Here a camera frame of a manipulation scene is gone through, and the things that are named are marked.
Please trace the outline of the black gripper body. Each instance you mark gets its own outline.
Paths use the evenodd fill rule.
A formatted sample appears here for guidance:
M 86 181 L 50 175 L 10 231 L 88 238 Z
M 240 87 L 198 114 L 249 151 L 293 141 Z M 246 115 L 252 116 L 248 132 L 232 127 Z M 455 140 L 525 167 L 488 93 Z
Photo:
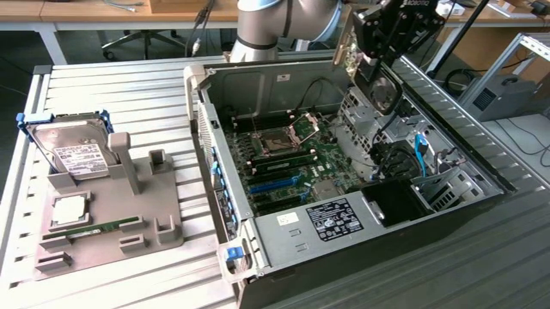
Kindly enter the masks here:
M 437 0 L 381 0 L 377 4 L 384 15 L 428 15 L 435 12 Z

